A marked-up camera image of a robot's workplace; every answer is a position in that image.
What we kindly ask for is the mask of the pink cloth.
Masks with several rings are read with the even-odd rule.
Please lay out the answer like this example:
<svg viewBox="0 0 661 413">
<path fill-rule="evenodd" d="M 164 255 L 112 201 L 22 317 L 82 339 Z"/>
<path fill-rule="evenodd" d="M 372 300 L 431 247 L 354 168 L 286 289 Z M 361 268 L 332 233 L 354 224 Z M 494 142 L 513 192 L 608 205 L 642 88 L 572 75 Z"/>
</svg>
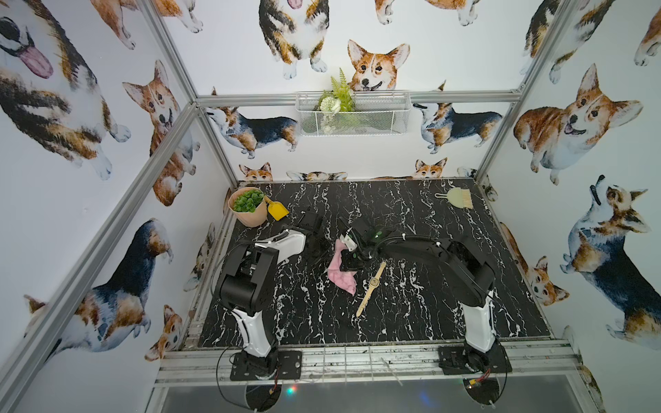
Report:
<svg viewBox="0 0 661 413">
<path fill-rule="evenodd" d="M 354 296 L 356 294 L 356 271 L 341 270 L 342 253 L 347 250 L 348 247 L 340 239 L 335 241 L 333 257 L 326 273 L 333 284 Z"/>
</svg>

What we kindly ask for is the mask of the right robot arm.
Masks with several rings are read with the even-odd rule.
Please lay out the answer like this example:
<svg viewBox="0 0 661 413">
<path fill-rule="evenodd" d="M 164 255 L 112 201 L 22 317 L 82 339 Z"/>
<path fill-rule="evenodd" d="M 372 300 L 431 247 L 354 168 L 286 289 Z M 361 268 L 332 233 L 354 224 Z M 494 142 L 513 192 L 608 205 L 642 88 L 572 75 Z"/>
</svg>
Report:
<svg viewBox="0 0 661 413">
<path fill-rule="evenodd" d="M 357 271 L 374 260 L 406 260 L 440 275 L 461 305 L 466 327 L 463 357 L 483 367 L 497 342 L 492 315 L 496 264 L 468 237 L 396 234 L 373 228 L 364 220 L 347 224 L 339 240 L 348 248 L 341 269 Z"/>
</svg>

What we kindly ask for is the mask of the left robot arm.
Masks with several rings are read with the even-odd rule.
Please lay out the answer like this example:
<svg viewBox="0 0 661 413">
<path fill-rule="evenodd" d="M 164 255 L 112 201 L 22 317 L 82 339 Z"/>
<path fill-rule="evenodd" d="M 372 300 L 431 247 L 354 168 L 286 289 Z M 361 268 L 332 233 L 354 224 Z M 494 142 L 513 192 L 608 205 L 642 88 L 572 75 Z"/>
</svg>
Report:
<svg viewBox="0 0 661 413">
<path fill-rule="evenodd" d="M 275 236 L 239 243 L 227 253 L 214 295 L 234 316 L 247 356 L 261 361 L 275 352 L 263 311 L 275 295 L 278 266 L 304 252 L 322 254 L 327 249 L 323 221 L 321 214 L 305 211 L 298 222 Z"/>
</svg>

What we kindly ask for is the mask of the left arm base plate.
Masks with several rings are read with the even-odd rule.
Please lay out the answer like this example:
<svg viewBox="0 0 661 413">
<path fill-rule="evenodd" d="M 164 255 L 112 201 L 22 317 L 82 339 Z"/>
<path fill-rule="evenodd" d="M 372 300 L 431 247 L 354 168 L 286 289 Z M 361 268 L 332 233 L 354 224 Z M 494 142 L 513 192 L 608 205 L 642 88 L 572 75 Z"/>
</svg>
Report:
<svg viewBox="0 0 661 413">
<path fill-rule="evenodd" d="M 299 380 L 303 353 L 272 349 L 266 357 L 256 357 L 242 350 L 232 362 L 231 381 Z"/>
</svg>

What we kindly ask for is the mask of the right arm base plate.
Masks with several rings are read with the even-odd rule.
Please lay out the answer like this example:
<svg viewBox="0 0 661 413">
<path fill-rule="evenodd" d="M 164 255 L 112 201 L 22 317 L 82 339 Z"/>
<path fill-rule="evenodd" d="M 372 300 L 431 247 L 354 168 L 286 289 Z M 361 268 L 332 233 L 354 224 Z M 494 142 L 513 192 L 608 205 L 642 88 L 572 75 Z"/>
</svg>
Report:
<svg viewBox="0 0 661 413">
<path fill-rule="evenodd" d="M 437 349 L 439 367 L 445 375 L 465 375 L 472 373 L 511 373 L 512 366 L 505 348 L 495 343 L 486 353 L 467 344 L 461 346 L 441 346 Z"/>
</svg>

